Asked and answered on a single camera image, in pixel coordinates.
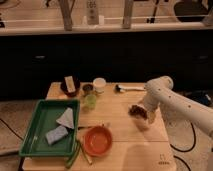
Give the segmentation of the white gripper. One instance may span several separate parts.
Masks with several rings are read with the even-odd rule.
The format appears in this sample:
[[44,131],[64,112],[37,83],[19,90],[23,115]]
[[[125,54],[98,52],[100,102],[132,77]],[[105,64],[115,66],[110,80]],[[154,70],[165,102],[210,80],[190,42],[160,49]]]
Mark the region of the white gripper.
[[143,118],[136,118],[134,120],[134,123],[139,130],[148,130],[150,127],[149,124],[154,123],[158,104],[159,102],[151,96],[145,96],[139,101],[138,105],[146,110],[148,116],[148,121]]

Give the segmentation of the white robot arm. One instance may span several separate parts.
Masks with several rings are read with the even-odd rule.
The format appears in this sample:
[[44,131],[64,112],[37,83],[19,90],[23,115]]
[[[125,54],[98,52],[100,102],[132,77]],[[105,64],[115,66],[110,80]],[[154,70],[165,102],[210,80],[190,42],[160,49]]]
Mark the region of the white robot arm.
[[145,83],[146,94],[139,106],[153,115],[159,104],[165,104],[181,113],[201,131],[213,139],[213,109],[175,93],[169,76],[151,79]]

